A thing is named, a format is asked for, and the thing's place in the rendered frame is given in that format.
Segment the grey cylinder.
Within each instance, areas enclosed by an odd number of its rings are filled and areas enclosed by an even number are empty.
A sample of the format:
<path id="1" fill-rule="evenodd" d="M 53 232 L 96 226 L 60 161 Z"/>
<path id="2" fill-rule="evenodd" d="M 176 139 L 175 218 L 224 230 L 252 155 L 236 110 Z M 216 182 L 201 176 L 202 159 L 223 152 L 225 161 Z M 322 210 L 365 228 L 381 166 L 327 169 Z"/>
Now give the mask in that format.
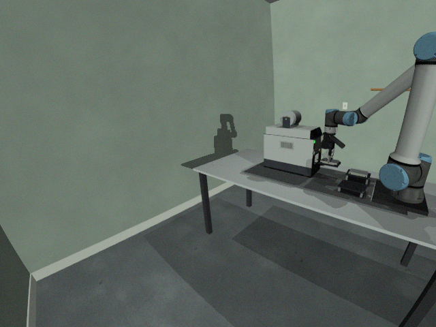
<path id="1" fill-rule="evenodd" d="M 298 124 L 301 121 L 301 113 L 297 110 L 292 110 L 293 112 L 290 111 L 285 111 L 281 114 L 280 116 L 280 121 L 283 124 L 283 117 L 290 117 L 290 125 L 295 125 Z"/>

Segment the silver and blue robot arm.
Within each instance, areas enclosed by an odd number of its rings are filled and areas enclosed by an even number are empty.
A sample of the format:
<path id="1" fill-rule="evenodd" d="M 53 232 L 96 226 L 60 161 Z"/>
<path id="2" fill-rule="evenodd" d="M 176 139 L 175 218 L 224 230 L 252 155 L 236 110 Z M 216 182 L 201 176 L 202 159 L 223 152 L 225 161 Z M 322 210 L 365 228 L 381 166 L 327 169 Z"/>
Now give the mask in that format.
<path id="1" fill-rule="evenodd" d="M 359 109 L 347 112 L 327 109 L 324 132 L 337 133 L 338 124 L 365 123 L 371 115 L 411 88 L 395 151 L 381 167 L 379 179 L 392 197 L 418 204 L 423 202 L 423 188 L 432 164 L 432 157 L 420 150 L 436 102 L 436 32 L 418 39 L 414 56 L 414 65 Z"/>

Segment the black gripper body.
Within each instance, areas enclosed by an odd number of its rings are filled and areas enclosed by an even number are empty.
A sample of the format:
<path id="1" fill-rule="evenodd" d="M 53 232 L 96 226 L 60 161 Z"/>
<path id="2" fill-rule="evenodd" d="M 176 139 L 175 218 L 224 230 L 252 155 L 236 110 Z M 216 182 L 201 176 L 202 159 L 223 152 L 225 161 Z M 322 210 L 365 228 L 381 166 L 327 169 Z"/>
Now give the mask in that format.
<path id="1" fill-rule="evenodd" d="M 331 136 L 334 136 L 336 134 L 328 134 L 328 133 L 324 132 L 323 135 L 324 135 L 324 137 L 322 140 L 322 147 L 321 148 L 322 149 L 329 149 L 330 145 L 332 145 L 332 150 L 333 150 L 335 143 L 330 138 L 331 138 Z"/>

